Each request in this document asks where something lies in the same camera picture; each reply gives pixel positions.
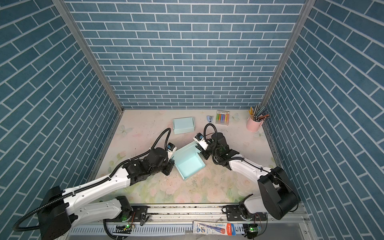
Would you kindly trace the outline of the light blue paper box sheet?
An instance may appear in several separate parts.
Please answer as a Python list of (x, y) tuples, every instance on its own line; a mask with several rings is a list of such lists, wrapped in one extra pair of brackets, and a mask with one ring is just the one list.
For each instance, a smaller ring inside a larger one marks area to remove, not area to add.
[(174, 134), (185, 134), (195, 131), (195, 121), (193, 117), (173, 119)]

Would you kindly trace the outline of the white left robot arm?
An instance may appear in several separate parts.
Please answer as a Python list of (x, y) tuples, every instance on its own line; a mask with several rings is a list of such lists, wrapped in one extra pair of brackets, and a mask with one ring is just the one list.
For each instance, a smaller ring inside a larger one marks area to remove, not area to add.
[(54, 240), (81, 219), (81, 208), (109, 193), (132, 186), (149, 176), (162, 172), (169, 175), (174, 166), (172, 155), (176, 147), (154, 148), (143, 158), (121, 162), (107, 177), (61, 190), (59, 186), (47, 191), (38, 211), (40, 234), (43, 240)]

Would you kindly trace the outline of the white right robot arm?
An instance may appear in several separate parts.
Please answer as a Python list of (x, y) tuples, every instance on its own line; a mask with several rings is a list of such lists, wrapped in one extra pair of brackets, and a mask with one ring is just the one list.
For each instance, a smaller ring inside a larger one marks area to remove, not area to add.
[(214, 133), (210, 139), (198, 133), (194, 137), (196, 148), (204, 159), (212, 158), (214, 164), (245, 176), (259, 186), (260, 196), (246, 196), (239, 202), (238, 213), (249, 219), (258, 213), (268, 213), (280, 220), (299, 206), (297, 190), (280, 168), (267, 168), (252, 163), (238, 151), (229, 147), (222, 133)]

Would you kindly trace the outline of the light blue box stack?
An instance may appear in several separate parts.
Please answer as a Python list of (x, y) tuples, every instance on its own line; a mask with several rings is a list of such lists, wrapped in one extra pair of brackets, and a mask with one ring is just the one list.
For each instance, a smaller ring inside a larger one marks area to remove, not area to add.
[(172, 155), (175, 167), (184, 181), (206, 166), (201, 156), (201, 152), (196, 146), (196, 142), (189, 143), (181, 149), (176, 150)]

